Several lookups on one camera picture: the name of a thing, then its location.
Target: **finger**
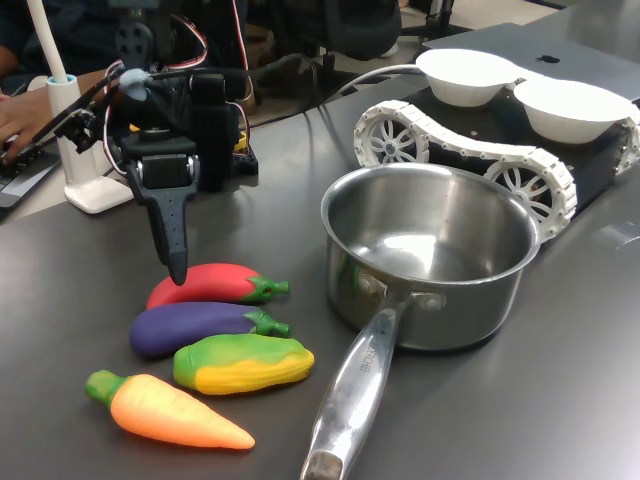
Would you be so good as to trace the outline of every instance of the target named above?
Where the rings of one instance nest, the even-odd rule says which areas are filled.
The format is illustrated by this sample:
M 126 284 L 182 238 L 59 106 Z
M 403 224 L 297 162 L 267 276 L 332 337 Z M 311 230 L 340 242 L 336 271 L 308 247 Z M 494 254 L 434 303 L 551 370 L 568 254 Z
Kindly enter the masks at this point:
M 11 148 L 7 150 L 5 163 L 12 163 L 16 159 L 18 154 L 31 143 L 32 138 L 33 134 L 27 132 L 22 132 L 20 135 L 18 135 L 18 138 L 16 138 L 11 144 Z
M 20 132 L 20 126 L 15 122 L 7 123 L 5 125 L 0 123 L 0 147 L 4 142 L 9 140 L 18 132 Z

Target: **toy eggplant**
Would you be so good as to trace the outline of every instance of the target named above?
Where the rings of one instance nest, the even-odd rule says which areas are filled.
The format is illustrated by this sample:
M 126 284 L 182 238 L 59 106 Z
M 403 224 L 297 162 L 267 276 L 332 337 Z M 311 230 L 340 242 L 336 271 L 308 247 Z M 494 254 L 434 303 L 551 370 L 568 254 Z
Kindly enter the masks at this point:
M 309 376 L 313 354 L 291 338 L 218 335 L 181 348 L 173 378 L 208 395 L 251 392 Z
M 129 340 L 143 357 L 160 358 L 212 335 L 256 333 L 288 337 L 289 325 L 248 305 L 187 302 L 162 305 L 138 315 Z
M 255 444 L 201 401 L 151 375 L 122 378 L 101 370 L 89 377 L 85 392 L 109 407 L 120 427 L 143 437 L 202 448 L 245 450 Z
M 181 286 L 165 278 L 151 292 L 147 309 L 181 302 L 255 303 L 279 293 L 289 293 L 288 282 L 273 282 L 241 265 L 208 263 L 190 267 Z

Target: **paper bowl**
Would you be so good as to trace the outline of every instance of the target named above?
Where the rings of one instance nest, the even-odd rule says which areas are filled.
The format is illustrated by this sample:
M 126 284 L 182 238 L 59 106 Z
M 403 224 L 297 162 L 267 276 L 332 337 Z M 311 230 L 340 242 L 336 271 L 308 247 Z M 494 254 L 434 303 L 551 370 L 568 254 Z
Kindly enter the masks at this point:
M 433 94 L 456 107 L 479 107 L 520 77 L 520 69 L 504 58 L 475 50 L 429 50 L 416 65 L 429 79 Z
M 588 143 L 631 115 L 632 103 L 603 88 L 552 78 L 528 80 L 514 90 L 539 135 L 561 143 Z

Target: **stainless steel saucepan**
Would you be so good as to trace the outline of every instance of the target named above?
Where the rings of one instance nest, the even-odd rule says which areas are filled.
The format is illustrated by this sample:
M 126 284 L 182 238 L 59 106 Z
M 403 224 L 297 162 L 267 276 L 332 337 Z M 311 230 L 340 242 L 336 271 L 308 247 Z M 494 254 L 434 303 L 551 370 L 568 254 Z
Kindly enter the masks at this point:
M 313 428 L 302 480 L 342 480 L 378 408 L 397 344 L 441 351 L 490 337 L 540 246 L 511 192 L 462 170 L 357 170 L 322 199 L 329 300 L 362 328 Z

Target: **pot rim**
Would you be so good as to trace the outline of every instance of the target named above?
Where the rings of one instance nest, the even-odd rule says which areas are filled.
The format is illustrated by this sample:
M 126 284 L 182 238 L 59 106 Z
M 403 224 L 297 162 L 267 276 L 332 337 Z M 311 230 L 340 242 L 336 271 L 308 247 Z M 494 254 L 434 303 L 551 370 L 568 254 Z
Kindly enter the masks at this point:
M 463 281 L 445 281 L 445 280 L 424 280 L 417 277 L 411 277 L 408 275 L 396 275 L 393 273 L 389 273 L 388 271 L 381 269 L 374 263 L 364 259 L 349 247 L 347 247 L 336 235 L 331 228 L 331 224 L 329 222 L 329 206 L 331 205 L 334 197 L 338 194 L 340 190 L 345 188 L 347 184 L 353 183 L 355 179 L 360 177 L 373 177 L 380 175 L 382 169 L 385 170 L 416 170 L 416 171 L 429 171 L 431 173 L 435 173 L 438 175 L 457 175 L 465 178 L 469 178 L 473 181 L 477 181 L 480 183 L 484 183 L 489 188 L 493 189 L 497 194 L 509 197 L 509 200 L 516 205 L 524 215 L 527 216 L 531 240 L 531 247 L 529 251 L 524 256 L 520 262 L 511 267 L 504 272 L 498 273 L 496 275 L 492 275 L 490 277 L 478 278 L 475 280 L 463 280 Z M 417 282 L 424 285 L 479 285 L 483 283 L 490 283 L 496 280 L 500 280 L 502 278 L 508 277 L 518 271 L 522 270 L 526 267 L 538 254 L 540 250 L 540 227 L 538 221 L 533 216 L 533 212 L 531 208 L 525 205 L 516 195 L 514 195 L 510 190 L 506 189 L 502 185 L 499 185 L 491 180 L 488 180 L 480 175 L 475 173 L 467 172 L 465 170 L 460 170 L 458 168 L 445 167 L 442 165 L 433 165 L 433 164 L 424 164 L 424 163 L 393 163 L 386 165 L 377 165 L 375 167 L 365 167 L 359 170 L 355 170 L 351 173 L 347 173 L 346 175 L 340 177 L 338 180 L 333 182 L 333 184 L 327 189 L 322 197 L 322 202 L 320 204 L 320 215 L 322 217 L 322 223 L 324 224 L 324 228 L 329 234 L 329 236 L 336 242 L 346 253 L 348 253 L 351 257 L 357 259 L 362 264 L 366 265 L 369 268 L 377 272 L 384 273 L 385 275 L 389 275 L 393 278 L 399 280 L 406 280 L 410 282 Z

